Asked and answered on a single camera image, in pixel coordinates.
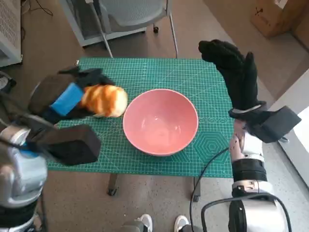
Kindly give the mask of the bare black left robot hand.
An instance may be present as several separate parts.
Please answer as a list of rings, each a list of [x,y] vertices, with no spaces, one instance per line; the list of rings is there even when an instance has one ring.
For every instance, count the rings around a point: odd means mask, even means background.
[[[101,69],[81,70],[78,66],[48,75],[34,88],[28,110],[56,124],[61,120],[93,116],[93,110],[82,106],[86,87],[106,86],[115,83]]]

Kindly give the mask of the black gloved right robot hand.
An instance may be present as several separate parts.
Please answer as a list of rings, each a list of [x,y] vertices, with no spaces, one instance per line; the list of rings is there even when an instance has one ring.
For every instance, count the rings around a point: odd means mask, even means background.
[[[245,111],[260,104],[252,52],[244,56],[233,44],[217,39],[200,41],[198,50],[202,59],[213,63],[223,76],[234,109]]]

